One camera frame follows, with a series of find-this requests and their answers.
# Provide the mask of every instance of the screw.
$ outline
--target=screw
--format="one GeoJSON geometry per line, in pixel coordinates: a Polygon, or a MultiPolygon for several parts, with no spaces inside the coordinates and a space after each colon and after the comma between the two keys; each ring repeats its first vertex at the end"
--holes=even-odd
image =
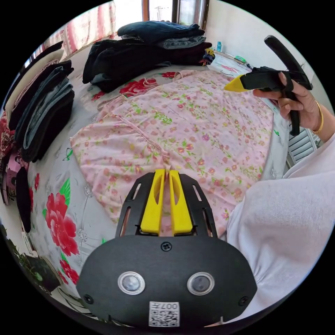
{"type": "Polygon", "coordinates": [[[239,306],[244,306],[248,301],[249,301],[249,297],[245,296],[245,297],[240,299],[240,301],[238,302],[238,305],[239,306]]]}
{"type": "Polygon", "coordinates": [[[92,305],[94,303],[94,300],[91,296],[89,296],[88,294],[84,295],[84,300],[87,304],[92,305]]]}
{"type": "Polygon", "coordinates": [[[170,242],[163,242],[161,244],[161,249],[163,251],[170,251],[172,249],[172,244],[170,242]]]}

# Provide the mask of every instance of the folded clothes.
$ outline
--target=folded clothes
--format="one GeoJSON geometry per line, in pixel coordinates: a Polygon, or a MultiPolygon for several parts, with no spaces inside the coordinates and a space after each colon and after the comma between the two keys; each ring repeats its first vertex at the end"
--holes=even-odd
{"type": "Polygon", "coordinates": [[[121,40],[114,40],[114,39],[104,39],[102,41],[98,41],[94,43],[91,47],[90,53],[88,55],[87,61],[84,66],[83,71],[83,84],[89,83],[97,74],[99,73],[93,73],[93,65],[98,57],[98,55],[112,47],[118,47],[119,49],[126,48],[125,46],[129,46],[132,44],[143,44],[143,42],[140,42],[135,39],[121,39],[121,40]]]}
{"type": "Polygon", "coordinates": [[[138,36],[146,44],[156,44],[168,38],[199,36],[205,33],[199,25],[189,27],[173,22],[142,21],[124,25],[118,30],[118,35],[138,36]]]}
{"type": "Polygon", "coordinates": [[[121,36],[122,39],[134,39],[140,42],[143,42],[142,38],[140,38],[139,36],[135,36],[135,35],[123,35],[121,36]]]}
{"type": "Polygon", "coordinates": [[[73,86],[69,83],[69,79],[65,78],[59,85],[57,85],[46,95],[41,107],[36,109],[31,116],[27,131],[23,139],[24,149],[27,149],[30,146],[32,139],[36,135],[40,124],[42,123],[44,117],[48,114],[49,110],[72,89],[73,86]]]}
{"type": "Polygon", "coordinates": [[[191,37],[181,37],[181,38],[168,38],[164,41],[157,43],[164,49],[184,49],[199,45],[206,41],[204,36],[191,36],[191,37]]]}
{"type": "Polygon", "coordinates": [[[53,90],[55,86],[59,85],[72,71],[73,68],[69,70],[63,68],[63,66],[59,66],[39,85],[37,92],[24,110],[15,130],[14,140],[19,147],[23,145],[24,135],[34,111],[41,107],[47,94],[53,90]]]}
{"type": "Polygon", "coordinates": [[[71,118],[73,100],[64,106],[54,116],[50,119],[49,127],[46,130],[43,142],[40,142],[40,148],[37,156],[31,161],[35,163],[38,159],[41,160],[47,150],[49,149],[51,143],[55,140],[62,129],[67,125],[71,118]]]}
{"type": "Polygon", "coordinates": [[[70,90],[62,96],[44,115],[35,129],[30,145],[21,149],[22,158],[26,162],[35,162],[41,159],[51,143],[68,123],[74,99],[74,91],[70,90]]]}
{"type": "Polygon", "coordinates": [[[20,100],[15,102],[15,109],[12,111],[8,127],[10,130],[15,130],[18,126],[18,123],[20,119],[23,116],[23,113],[33,97],[36,95],[36,92],[38,91],[39,86],[42,84],[44,80],[48,78],[48,76],[58,67],[62,66],[63,69],[67,71],[68,74],[70,74],[73,71],[73,68],[71,68],[72,63],[70,60],[66,62],[61,63],[55,63],[51,64],[48,67],[46,67],[45,70],[41,72],[41,74],[35,78],[35,80],[30,83],[29,88],[25,91],[25,93],[20,96],[20,100]]]}
{"type": "Polygon", "coordinates": [[[13,93],[13,91],[15,90],[15,88],[17,87],[18,83],[21,81],[21,79],[24,77],[24,75],[42,58],[44,58],[45,56],[49,55],[50,53],[61,49],[63,44],[63,41],[60,41],[54,45],[51,45],[49,48],[45,49],[43,52],[41,52],[39,55],[37,55],[36,58],[34,58],[29,65],[20,73],[19,77],[15,80],[15,83],[12,85],[12,87],[10,88],[10,90],[8,91],[6,100],[4,102],[4,105],[7,104],[7,101],[9,99],[9,97],[11,96],[11,94],[13,93]]]}
{"type": "Polygon", "coordinates": [[[83,83],[91,82],[102,91],[111,92],[145,72],[165,66],[167,62],[202,65],[205,49],[212,46],[203,42],[187,49],[164,49],[156,45],[127,44],[126,41],[95,43],[85,64],[83,83]]]}

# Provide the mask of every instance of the hand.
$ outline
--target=hand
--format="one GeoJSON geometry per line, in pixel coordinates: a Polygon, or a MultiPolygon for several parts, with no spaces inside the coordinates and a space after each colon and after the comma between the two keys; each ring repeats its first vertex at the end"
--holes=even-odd
{"type": "MultiPolygon", "coordinates": [[[[281,82],[286,85],[286,77],[280,72],[279,78],[281,82]]],[[[319,107],[310,91],[305,89],[300,84],[293,82],[293,93],[295,93],[299,101],[283,98],[281,92],[262,92],[261,90],[254,90],[255,97],[278,100],[280,107],[280,115],[286,119],[290,119],[290,111],[300,112],[300,126],[304,128],[317,131],[321,125],[321,116],[319,107]]]]}

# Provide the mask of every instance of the window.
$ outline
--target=window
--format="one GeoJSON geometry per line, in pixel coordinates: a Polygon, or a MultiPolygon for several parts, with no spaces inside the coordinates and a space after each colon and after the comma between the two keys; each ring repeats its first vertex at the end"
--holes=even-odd
{"type": "Polygon", "coordinates": [[[142,0],[143,21],[171,21],[206,28],[209,0],[142,0]]]}

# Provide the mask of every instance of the camera lens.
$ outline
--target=camera lens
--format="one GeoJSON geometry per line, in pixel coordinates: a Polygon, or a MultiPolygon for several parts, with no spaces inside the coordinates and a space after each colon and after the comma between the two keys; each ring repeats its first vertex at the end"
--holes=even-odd
{"type": "Polygon", "coordinates": [[[137,295],[144,291],[144,278],[136,272],[124,272],[118,279],[119,289],[126,294],[137,295]]]}
{"type": "Polygon", "coordinates": [[[206,272],[198,272],[187,281],[187,289],[196,296],[208,294],[214,287],[214,278],[206,272]]]}
{"type": "Polygon", "coordinates": [[[140,281],[137,279],[137,277],[133,275],[128,275],[123,278],[122,280],[122,286],[127,290],[134,292],[139,289],[140,287],[140,281]]]}

